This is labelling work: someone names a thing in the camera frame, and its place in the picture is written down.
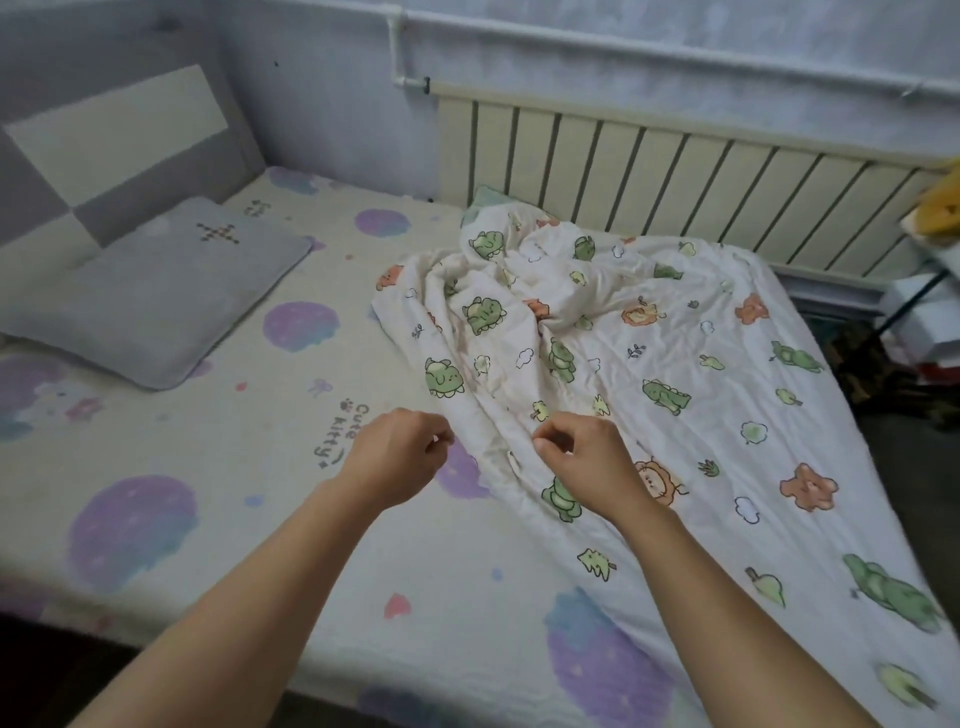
pillowcase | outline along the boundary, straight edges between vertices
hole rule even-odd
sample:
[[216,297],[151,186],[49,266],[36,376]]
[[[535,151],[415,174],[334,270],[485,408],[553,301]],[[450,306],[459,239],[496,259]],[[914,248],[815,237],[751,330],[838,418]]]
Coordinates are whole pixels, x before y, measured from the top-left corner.
[[306,238],[191,198],[0,308],[0,332],[170,389],[309,250]]
[[[526,201],[520,200],[517,197],[505,195],[502,192],[497,192],[495,189],[492,187],[487,187],[485,184],[479,184],[477,185],[476,190],[473,192],[473,202],[464,212],[464,216],[460,218],[460,227],[462,228],[464,225],[469,225],[476,220],[477,215],[480,214],[480,210],[482,210],[484,207],[493,207],[496,205],[507,205],[508,203],[522,202]],[[527,203],[527,205],[533,205],[534,207],[537,207],[536,203]]]

white pipe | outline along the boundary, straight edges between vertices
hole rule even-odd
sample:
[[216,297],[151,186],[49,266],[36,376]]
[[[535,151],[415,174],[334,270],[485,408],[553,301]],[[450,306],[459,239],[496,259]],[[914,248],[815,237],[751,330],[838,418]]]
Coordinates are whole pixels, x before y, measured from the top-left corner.
[[809,61],[787,61],[766,56],[753,56],[730,51],[715,51],[707,48],[660,43],[655,40],[636,40],[620,36],[599,36],[580,31],[565,31],[535,25],[523,25],[505,20],[450,15],[443,12],[404,10],[398,5],[375,5],[355,0],[268,0],[269,2],[304,5],[366,15],[378,15],[387,19],[391,32],[391,57],[395,85],[424,88],[425,83],[407,78],[401,71],[399,59],[399,32],[403,21],[436,25],[459,31],[475,32],[490,36],[510,37],[540,43],[609,51],[626,55],[642,56],[658,61],[703,65],[728,70],[748,71],[772,76],[783,76],[805,81],[828,84],[858,85],[877,91],[897,93],[901,98],[916,94],[930,98],[960,101],[960,82],[949,79],[926,79],[885,71],[838,68]]

wall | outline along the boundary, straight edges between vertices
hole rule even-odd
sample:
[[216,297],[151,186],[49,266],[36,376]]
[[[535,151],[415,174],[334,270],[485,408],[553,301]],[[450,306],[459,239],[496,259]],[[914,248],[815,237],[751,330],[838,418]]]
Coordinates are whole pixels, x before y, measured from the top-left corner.
[[[956,0],[407,0],[408,8],[779,58],[960,75]],[[436,192],[435,101],[393,88],[382,20],[221,4],[228,67],[277,163],[419,197]],[[958,107],[411,27],[408,73],[935,155]]]

mattress cover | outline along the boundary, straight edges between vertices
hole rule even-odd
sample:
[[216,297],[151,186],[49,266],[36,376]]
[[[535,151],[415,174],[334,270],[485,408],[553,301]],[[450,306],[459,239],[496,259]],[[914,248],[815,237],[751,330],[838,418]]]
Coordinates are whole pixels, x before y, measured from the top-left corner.
[[[0,611],[144,645],[338,471],[360,426],[438,411],[370,301],[398,258],[454,247],[461,210],[276,167],[228,206],[313,252],[180,387],[0,351]],[[409,726],[706,724],[462,442],[361,541],[291,687]]]

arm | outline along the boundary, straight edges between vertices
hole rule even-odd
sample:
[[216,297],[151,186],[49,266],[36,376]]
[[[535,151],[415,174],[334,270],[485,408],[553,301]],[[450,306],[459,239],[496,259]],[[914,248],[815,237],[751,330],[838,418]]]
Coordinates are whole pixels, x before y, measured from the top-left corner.
[[534,446],[566,489],[627,541],[716,728],[876,726],[653,499],[616,425],[558,412],[534,432]]
[[264,725],[360,538],[433,478],[452,442],[440,415],[398,409],[373,420],[340,473],[117,675],[74,728]]

